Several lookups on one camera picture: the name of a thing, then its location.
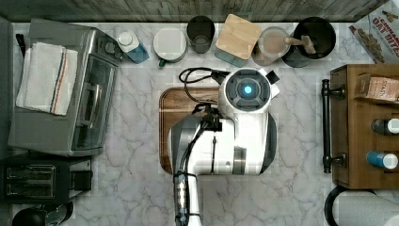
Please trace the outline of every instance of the white robot body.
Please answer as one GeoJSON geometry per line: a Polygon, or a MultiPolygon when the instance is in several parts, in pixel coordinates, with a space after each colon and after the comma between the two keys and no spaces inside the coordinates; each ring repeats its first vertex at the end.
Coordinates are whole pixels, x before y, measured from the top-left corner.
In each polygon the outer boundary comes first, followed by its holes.
{"type": "MultiPolygon", "coordinates": [[[[177,197],[180,204],[176,211],[185,213],[188,207],[188,226],[200,226],[200,202],[197,177],[201,174],[245,174],[259,175],[274,159],[274,151],[268,153],[268,108],[271,100],[279,94],[275,82],[271,83],[270,72],[265,70],[240,69],[230,73],[219,89],[217,108],[222,116],[221,131],[205,130],[200,134],[189,155],[186,170],[188,199],[177,197]]],[[[173,173],[178,167],[182,152],[189,141],[199,132],[200,120],[187,117],[174,125],[168,134],[168,153],[173,173]]]]}

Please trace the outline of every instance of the wooden tray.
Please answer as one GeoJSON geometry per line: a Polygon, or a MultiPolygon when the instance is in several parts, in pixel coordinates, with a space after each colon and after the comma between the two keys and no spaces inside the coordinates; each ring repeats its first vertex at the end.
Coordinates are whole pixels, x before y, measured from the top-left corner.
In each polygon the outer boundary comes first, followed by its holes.
{"type": "MultiPolygon", "coordinates": [[[[217,100],[218,88],[190,88],[190,94],[199,100],[217,100]]],[[[171,88],[159,98],[159,162],[162,169],[172,173],[168,155],[169,129],[184,116],[191,114],[196,102],[192,101],[183,88],[171,88]]]]}

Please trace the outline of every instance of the wooden lid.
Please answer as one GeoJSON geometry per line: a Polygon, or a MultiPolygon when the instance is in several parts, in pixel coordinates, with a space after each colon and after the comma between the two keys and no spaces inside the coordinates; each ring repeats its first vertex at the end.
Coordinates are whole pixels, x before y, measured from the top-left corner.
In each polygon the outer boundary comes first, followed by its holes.
{"type": "Polygon", "coordinates": [[[233,56],[249,59],[262,29],[247,20],[229,14],[216,42],[216,47],[233,56]]]}

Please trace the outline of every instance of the blue light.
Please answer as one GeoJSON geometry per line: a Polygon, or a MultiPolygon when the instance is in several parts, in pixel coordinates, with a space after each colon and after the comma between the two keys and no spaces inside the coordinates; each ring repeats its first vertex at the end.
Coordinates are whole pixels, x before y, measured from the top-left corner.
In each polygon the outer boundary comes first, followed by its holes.
{"type": "Polygon", "coordinates": [[[252,88],[251,88],[250,86],[246,86],[246,87],[244,88],[244,92],[245,92],[246,94],[250,94],[250,93],[252,92],[252,88]]]}

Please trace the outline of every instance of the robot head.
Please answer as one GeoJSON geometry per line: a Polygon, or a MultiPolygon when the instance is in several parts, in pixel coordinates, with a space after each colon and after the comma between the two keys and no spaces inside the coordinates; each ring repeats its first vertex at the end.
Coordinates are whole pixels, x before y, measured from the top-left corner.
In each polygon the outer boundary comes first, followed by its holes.
{"type": "Polygon", "coordinates": [[[230,73],[219,90],[221,113],[265,113],[270,100],[279,93],[269,81],[271,75],[277,78],[273,71],[264,70],[240,69],[230,73]]]}

